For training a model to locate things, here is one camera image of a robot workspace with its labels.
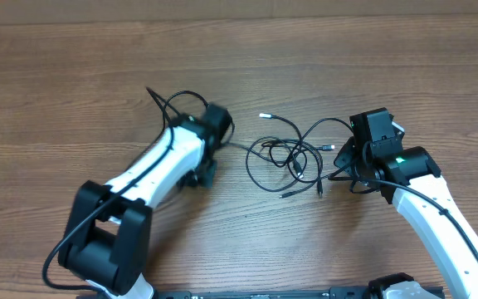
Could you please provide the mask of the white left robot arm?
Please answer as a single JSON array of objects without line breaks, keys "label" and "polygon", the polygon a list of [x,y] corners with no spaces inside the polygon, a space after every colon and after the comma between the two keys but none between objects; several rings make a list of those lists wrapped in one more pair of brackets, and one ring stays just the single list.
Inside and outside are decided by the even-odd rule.
[{"label": "white left robot arm", "polygon": [[78,189],[58,263],[99,298],[152,298],[144,278],[154,209],[179,183],[212,186],[213,155],[232,117],[210,104],[201,118],[173,118],[157,144],[121,175]]}]

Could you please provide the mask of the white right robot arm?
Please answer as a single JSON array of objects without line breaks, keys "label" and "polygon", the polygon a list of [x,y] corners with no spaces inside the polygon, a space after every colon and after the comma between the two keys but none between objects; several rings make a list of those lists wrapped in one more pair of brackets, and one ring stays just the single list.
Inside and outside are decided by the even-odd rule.
[{"label": "white right robot arm", "polygon": [[386,108],[349,118],[353,132],[335,158],[335,181],[379,192],[412,226],[455,298],[478,298],[478,236],[441,169],[421,146],[404,148],[405,130]]}]

